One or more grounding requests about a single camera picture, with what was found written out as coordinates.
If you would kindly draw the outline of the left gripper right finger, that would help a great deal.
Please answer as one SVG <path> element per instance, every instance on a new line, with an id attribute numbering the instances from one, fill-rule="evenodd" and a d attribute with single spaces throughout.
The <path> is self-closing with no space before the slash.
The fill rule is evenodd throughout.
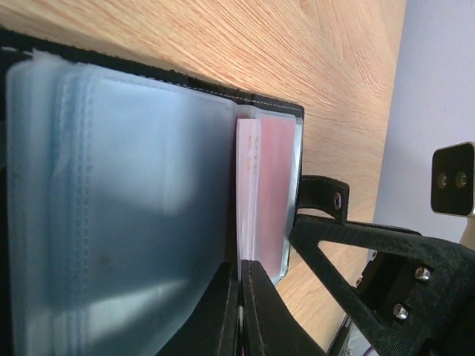
<path id="1" fill-rule="evenodd" d="M 325 355 L 289 312 L 258 261 L 241 263 L 243 353 L 245 355 Z"/>

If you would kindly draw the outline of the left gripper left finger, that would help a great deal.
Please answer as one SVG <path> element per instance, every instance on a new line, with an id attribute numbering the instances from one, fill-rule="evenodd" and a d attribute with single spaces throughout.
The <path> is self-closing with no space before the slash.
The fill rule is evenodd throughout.
<path id="1" fill-rule="evenodd" d="M 188 320 L 159 356 L 235 355 L 238 347 L 238 277 L 222 263 Z"/>

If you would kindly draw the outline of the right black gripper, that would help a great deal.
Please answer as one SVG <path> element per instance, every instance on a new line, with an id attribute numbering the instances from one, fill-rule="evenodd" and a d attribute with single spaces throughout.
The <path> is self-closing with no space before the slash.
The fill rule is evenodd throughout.
<path id="1" fill-rule="evenodd" d="M 474 354 L 474 252 L 300 214 L 292 247 L 379 355 Z"/>

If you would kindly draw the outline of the black card holder wallet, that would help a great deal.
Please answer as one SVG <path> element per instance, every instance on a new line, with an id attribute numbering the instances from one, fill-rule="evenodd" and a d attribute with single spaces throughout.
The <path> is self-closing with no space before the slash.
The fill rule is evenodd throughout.
<path id="1" fill-rule="evenodd" d="M 302 151 L 299 104 L 2 29 L 1 353 L 158 355 L 231 263 L 245 355 L 236 136 L 262 114 Z M 334 193 L 300 158 L 295 213 Z"/>

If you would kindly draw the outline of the red white credit card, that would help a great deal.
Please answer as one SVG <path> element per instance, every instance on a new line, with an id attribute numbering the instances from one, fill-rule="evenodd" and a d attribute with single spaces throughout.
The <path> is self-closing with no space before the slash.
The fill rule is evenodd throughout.
<path id="1" fill-rule="evenodd" d="M 301 158 L 301 123 L 293 116 L 262 114 L 258 212 L 254 259 L 273 284 L 286 274 L 289 226 L 295 213 Z"/>

